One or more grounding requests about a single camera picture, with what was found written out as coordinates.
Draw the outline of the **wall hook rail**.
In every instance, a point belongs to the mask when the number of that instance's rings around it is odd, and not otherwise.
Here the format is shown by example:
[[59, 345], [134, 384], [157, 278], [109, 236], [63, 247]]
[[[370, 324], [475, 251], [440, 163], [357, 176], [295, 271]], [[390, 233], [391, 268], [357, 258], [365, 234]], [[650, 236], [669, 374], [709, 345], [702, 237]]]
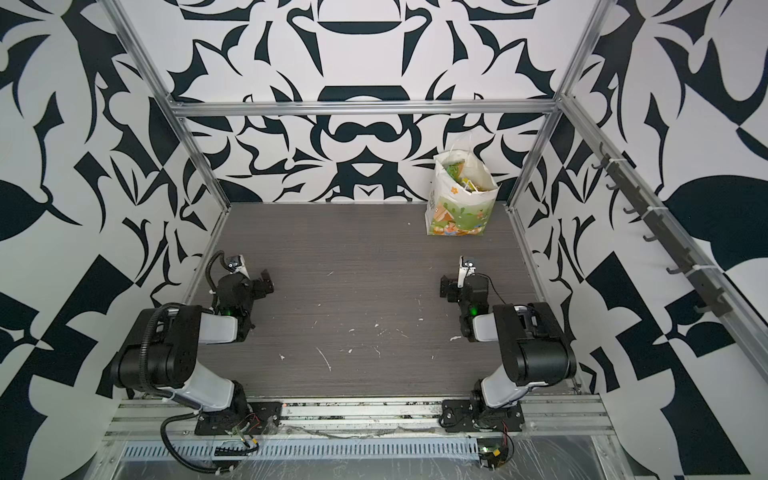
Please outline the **wall hook rail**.
[[599, 146], [600, 160], [593, 166], [603, 170], [611, 179], [608, 189], [619, 191], [630, 206], [624, 212], [642, 221], [650, 233], [643, 239], [646, 242], [659, 243], [671, 258], [674, 265], [666, 269], [670, 275], [682, 275], [700, 296], [703, 304], [695, 308], [700, 313], [710, 312], [723, 317], [733, 311], [732, 305], [725, 298], [723, 283], [716, 279], [718, 269], [712, 262], [696, 252], [693, 241], [683, 231], [682, 226], [671, 211], [649, 189], [642, 178], [635, 172], [625, 158], [614, 158]]

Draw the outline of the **aluminium cage frame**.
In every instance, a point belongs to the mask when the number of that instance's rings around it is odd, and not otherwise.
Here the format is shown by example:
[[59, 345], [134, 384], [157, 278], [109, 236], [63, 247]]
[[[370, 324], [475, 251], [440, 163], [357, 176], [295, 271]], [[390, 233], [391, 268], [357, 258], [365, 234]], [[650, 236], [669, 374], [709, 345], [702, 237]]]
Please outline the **aluminium cage frame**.
[[[453, 114], [453, 113], [526, 113], [545, 114], [547, 120], [531, 149], [531, 157], [537, 158], [543, 151], [543, 144], [551, 138], [555, 125], [561, 116], [566, 116], [577, 132], [588, 143], [592, 152], [599, 156], [599, 146], [614, 158], [625, 158], [615, 144], [599, 130], [579, 101], [571, 92], [575, 75], [585, 64], [587, 56], [598, 40], [598, 34], [608, 18], [611, 1], [599, 1], [590, 13], [584, 33], [578, 42], [574, 58], [567, 67], [566, 78], [561, 89], [552, 99], [530, 100], [366, 100], [366, 101], [302, 101], [302, 102], [255, 102], [255, 103], [184, 103], [170, 97], [160, 78], [158, 68], [153, 64], [147, 48], [142, 44], [136, 28], [123, 5], [118, 1], [104, 1], [102, 7], [117, 36], [136, 63], [145, 83], [159, 103], [169, 121], [175, 136], [181, 141], [185, 152], [202, 174], [205, 185], [211, 189], [214, 198], [225, 212], [231, 209], [221, 184], [215, 178], [210, 164], [193, 139], [183, 120], [186, 117], [229, 116], [229, 115], [376, 115], [376, 114]], [[749, 304], [746, 297], [738, 292], [736, 285], [728, 280], [722, 269], [717, 267], [716, 279], [723, 283], [725, 298], [733, 311], [719, 317], [723, 326], [737, 342], [746, 358], [761, 375], [767, 374], [767, 324], [758, 311]]]

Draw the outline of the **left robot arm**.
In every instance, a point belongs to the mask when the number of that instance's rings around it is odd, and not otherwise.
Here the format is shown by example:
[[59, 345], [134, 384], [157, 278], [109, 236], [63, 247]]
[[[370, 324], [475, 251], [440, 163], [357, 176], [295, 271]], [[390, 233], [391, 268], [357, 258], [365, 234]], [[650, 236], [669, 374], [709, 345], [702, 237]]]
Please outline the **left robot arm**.
[[254, 328], [253, 304], [273, 292], [268, 270], [251, 279], [239, 268], [220, 279], [210, 308], [170, 303], [142, 310], [113, 357], [110, 379], [196, 411], [240, 408], [241, 386], [205, 367], [199, 347], [245, 341]]

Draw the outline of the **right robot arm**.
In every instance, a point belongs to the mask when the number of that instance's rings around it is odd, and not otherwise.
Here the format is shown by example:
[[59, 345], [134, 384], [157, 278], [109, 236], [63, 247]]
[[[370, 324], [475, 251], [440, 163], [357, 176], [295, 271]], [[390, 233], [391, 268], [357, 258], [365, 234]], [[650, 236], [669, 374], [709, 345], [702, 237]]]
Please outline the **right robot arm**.
[[473, 396], [481, 410], [511, 407], [537, 388], [575, 376], [577, 362], [550, 305], [491, 305], [491, 280], [474, 274], [442, 276], [439, 295], [459, 307], [461, 335], [471, 342], [496, 343], [501, 365], [478, 381]]

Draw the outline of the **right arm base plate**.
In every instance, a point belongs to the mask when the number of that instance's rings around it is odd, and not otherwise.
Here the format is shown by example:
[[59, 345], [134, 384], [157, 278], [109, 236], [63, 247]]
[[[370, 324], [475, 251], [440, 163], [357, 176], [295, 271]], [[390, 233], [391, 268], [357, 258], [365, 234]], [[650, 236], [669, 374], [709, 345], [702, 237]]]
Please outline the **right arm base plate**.
[[438, 425], [449, 433], [521, 432], [524, 415], [519, 405], [490, 409], [470, 400], [444, 400]]

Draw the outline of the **green circuit board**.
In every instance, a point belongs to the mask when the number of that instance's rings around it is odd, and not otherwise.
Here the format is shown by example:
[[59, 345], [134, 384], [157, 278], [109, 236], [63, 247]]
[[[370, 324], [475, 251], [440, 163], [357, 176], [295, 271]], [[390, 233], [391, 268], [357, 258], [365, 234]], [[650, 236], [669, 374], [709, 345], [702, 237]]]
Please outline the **green circuit board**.
[[496, 470], [507, 463], [510, 456], [508, 441], [494, 441], [489, 438], [479, 439], [478, 459], [482, 468]]

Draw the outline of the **floral paper gift bag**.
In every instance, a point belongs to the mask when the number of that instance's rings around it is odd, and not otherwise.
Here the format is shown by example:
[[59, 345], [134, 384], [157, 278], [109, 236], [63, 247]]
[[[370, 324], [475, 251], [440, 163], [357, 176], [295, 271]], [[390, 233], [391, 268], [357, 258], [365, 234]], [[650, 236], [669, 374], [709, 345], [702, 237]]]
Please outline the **floral paper gift bag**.
[[433, 157], [434, 171], [425, 212], [430, 236], [481, 236], [500, 186], [462, 134]]

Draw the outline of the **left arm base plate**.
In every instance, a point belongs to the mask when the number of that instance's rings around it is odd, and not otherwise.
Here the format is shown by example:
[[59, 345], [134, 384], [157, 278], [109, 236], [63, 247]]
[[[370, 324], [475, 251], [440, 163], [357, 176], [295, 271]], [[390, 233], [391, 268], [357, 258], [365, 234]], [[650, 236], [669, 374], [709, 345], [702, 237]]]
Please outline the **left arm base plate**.
[[250, 402], [247, 407], [231, 407], [217, 412], [203, 412], [194, 433], [198, 436], [232, 434], [261, 435], [280, 424], [283, 403], [279, 401]]

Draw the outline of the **aluminium front rail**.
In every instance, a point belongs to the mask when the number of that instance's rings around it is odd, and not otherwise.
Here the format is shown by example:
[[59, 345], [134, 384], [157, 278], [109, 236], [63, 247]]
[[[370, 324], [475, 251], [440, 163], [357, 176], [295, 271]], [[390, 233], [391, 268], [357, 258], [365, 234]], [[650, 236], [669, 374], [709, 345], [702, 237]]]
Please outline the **aluminium front rail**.
[[[461, 397], [289, 398], [259, 399], [283, 403], [280, 424], [265, 432], [302, 437], [348, 438], [436, 436], [444, 400]], [[529, 395], [519, 401], [525, 423], [523, 435], [611, 435], [613, 424], [602, 400], [594, 395]], [[450, 433], [480, 436], [491, 431]]]

